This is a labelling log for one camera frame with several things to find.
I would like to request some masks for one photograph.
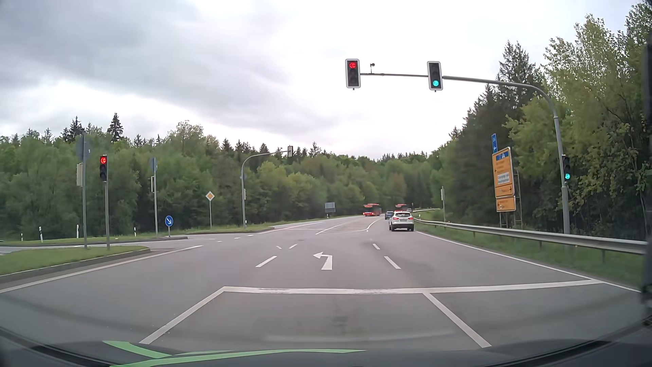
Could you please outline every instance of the cloud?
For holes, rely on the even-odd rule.
[[[183,106],[222,125],[305,133],[323,117],[294,103],[265,43],[272,5],[211,26],[187,1],[6,0],[0,3],[0,95],[48,80]],[[0,119],[15,118],[10,103]],[[316,122],[307,125],[305,122]]]

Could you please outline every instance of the sky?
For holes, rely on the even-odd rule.
[[[461,127],[484,85],[363,76],[361,70],[494,79],[509,40],[536,64],[586,14],[624,29],[635,0],[0,0],[0,135],[55,135],[75,116],[125,135],[177,122],[272,150],[430,152]]]

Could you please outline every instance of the white car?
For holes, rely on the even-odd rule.
[[[397,228],[405,228],[408,231],[414,231],[414,217],[410,212],[394,212],[389,218],[389,230],[393,231]]]

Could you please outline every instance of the road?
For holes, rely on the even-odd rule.
[[[28,338],[184,351],[478,349],[598,338],[641,312],[625,287],[390,232],[382,217],[189,236],[0,287],[0,326]]]

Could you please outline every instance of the windshield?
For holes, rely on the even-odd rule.
[[[651,1],[0,0],[0,352],[652,360]]]

